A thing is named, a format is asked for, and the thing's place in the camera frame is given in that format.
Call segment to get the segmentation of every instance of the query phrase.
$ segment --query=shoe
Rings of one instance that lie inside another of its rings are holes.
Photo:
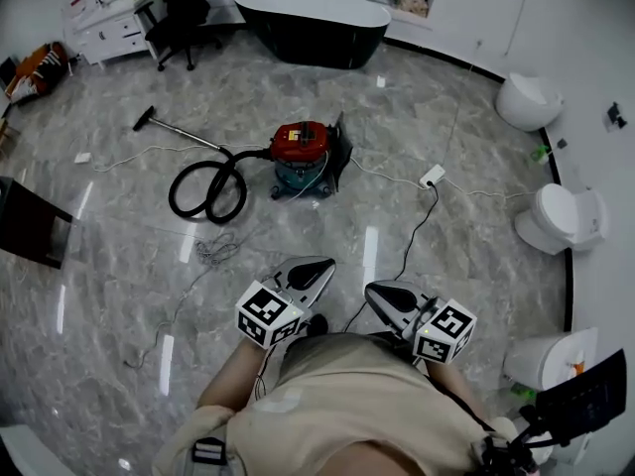
[[[307,337],[317,337],[328,333],[328,321],[320,313],[309,319],[307,325]]]

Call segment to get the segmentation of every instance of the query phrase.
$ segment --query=vacuum hose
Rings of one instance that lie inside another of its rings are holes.
[[[236,163],[247,157],[256,157],[258,159],[266,159],[271,161],[271,151],[268,148],[264,148],[262,150],[249,151],[249,152],[241,152],[239,154],[233,155],[231,152],[225,150],[224,148],[219,147],[209,141],[204,140],[202,137],[192,134],[190,132],[184,131],[179,127],[174,127],[170,124],[162,122],[161,120],[157,120],[153,118],[155,108],[154,106],[150,106],[141,118],[137,121],[137,123],[132,128],[135,132],[140,130],[146,123],[150,122],[155,125],[159,125],[165,129],[168,129],[172,132],[176,132],[181,136],[185,136],[187,138],[193,139],[203,145],[206,145],[216,152],[223,154],[227,158],[227,162],[220,163],[218,161],[202,161],[199,163],[194,163],[187,166],[184,170],[182,170],[179,175],[175,178],[170,185],[170,193],[168,194],[168,203],[170,204],[170,208],[172,211],[178,215],[179,217],[189,218],[198,215],[202,211],[205,211],[205,215],[207,218],[216,224],[224,224],[229,222],[232,218],[234,218],[240,210],[242,210],[245,205],[245,201],[247,200],[247,183],[245,183],[245,178],[236,170]],[[184,180],[184,178],[190,173],[201,170],[203,168],[216,168],[218,171],[216,172],[215,177],[212,179],[211,184],[209,185],[209,189],[207,190],[207,197],[205,201],[203,201],[199,206],[193,208],[191,210],[181,210],[176,202],[177,190],[179,189],[179,185]],[[234,177],[236,180],[236,188],[238,189],[238,202],[236,206],[225,215],[215,215],[213,213],[213,207],[220,193],[225,188],[225,184],[229,180],[229,177]]]
[[[268,148],[257,151],[241,152],[235,156],[224,148],[219,148],[218,152],[227,157],[227,162],[220,163],[218,161],[202,161],[199,163],[191,164],[184,170],[182,170],[172,182],[172,185],[170,186],[170,193],[168,194],[168,203],[170,204],[170,208],[172,209],[172,211],[179,217],[194,217],[202,211],[205,211],[205,215],[207,216],[207,218],[216,224],[224,224],[226,222],[229,222],[232,218],[238,215],[238,213],[240,213],[240,210],[242,210],[245,202],[247,201],[247,184],[245,183],[245,178],[243,178],[242,175],[236,170],[236,163],[238,161],[241,161],[242,159],[246,159],[247,157],[256,157],[259,159],[271,160],[271,154]],[[181,210],[177,206],[177,202],[175,200],[179,185],[181,185],[181,182],[187,175],[203,168],[218,169],[216,175],[209,184],[207,197],[199,206],[191,210]],[[238,202],[229,213],[225,215],[215,215],[213,213],[214,204],[218,200],[218,197],[224,189],[225,184],[229,180],[229,177],[234,177],[234,179],[236,180],[236,188],[238,189]]]

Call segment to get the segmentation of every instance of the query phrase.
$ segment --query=white cabinet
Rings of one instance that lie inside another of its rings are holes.
[[[114,0],[85,17],[79,16],[79,21],[73,23],[74,34],[88,62],[101,63],[142,51],[148,51],[156,59],[158,52],[144,39],[152,24],[145,15],[135,14],[148,3],[158,20],[164,18],[163,0]]]

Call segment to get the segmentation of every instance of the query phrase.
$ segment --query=black bathtub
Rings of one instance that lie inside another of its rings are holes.
[[[390,13],[365,0],[234,0],[258,38],[282,61],[363,66],[379,46]]]

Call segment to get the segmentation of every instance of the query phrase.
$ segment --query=white cable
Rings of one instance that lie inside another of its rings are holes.
[[[263,148],[263,147],[261,147],[259,145],[229,145],[227,143],[223,143],[223,144],[218,145],[218,146],[219,147],[228,147],[228,148],[249,148],[249,147]],[[145,154],[146,152],[150,152],[151,150],[166,150],[168,152],[185,152],[186,150],[191,150],[193,148],[207,148],[207,149],[211,150],[210,147],[207,147],[207,146],[204,146],[204,145],[192,145],[190,147],[185,147],[185,148],[160,147],[160,146],[157,146],[157,145],[153,145],[151,147],[146,148],[143,152],[140,152],[137,155],[133,155],[132,157],[129,157],[128,159],[124,159],[123,161],[119,161],[118,163],[111,164],[110,166],[108,166],[106,168],[96,168],[95,166],[93,166],[92,168],[93,168],[94,171],[97,171],[98,173],[108,173],[113,168],[116,168],[117,166],[121,166],[122,164],[129,163],[130,161],[134,161],[135,159],[138,159],[143,154]]]
[[[376,171],[367,170],[367,169],[365,169],[364,167],[362,167],[362,166],[361,166],[361,165],[360,165],[360,164],[359,164],[359,163],[355,160],[355,158],[354,158],[354,157],[351,157],[350,159],[353,161],[353,163],[354,163],[354,164],[355,164],[358,168],[360,168],[360,169],[361,169],[362,171],[364,171],[365,173],[371,173],[372,175],[377,175],[378,177],[383,177],[383,178],[385,178],[385,179],[389,179],[390,181],[398,181],[398,182],[401,182],[401,183],[409,183],[410,185],[414,185],[416,188],[419,188],[420,190],[428,190],[427,188],[424,188],[424,187],[420,186],[418,183],[414,183],[413,181],[410,181],[409,179],[392,178],[392,177],[389,177],[388,175],[384,175],[383,173],[379,173],[379,172],[376,172]]]
[[[326,152],[326,159],[324,160],[324,166],[322,167],[321,171],[317,174],[317,176],[314,179],[312,179],[309,183],[307,183],[307,185],[305,185],[305,188],[303,188],[300,192],[294,195],[291,199],[287,199],[283,204],[287,204],[288,202],[291,202],[294,199],[298,199],[298,197],[300,197],[305,192],[305,190],[307,190],[307,188],[313,185],[317,179],[321,179],[321,174],[324,173],[324,170],[326,169],[327,164],[328,164],[328,152]]]
[[[464,193],[465,195],[482,194],[482,195],[486,195],[488,197],[499,196],[499,197],[502,197],[503,199],[507,200],[507,199],[511,199],[512,197],[518,197],[520,195],[532,195],[532,194],[536,193],[535,190],[533,192],[517,192],[515,194],[509,194],[509,195],[501,194],[500,192],[485,192],[484,190],[473,190],[472,192],[466,192],[465,190],[463,190],[461,187],[459,187],[456,183],[454,183],[448,177],[441,178],[441,181],[443,181],[443,180],[447,181],[450,185],[452,185],[454,188],[456,188],[460,192]]]

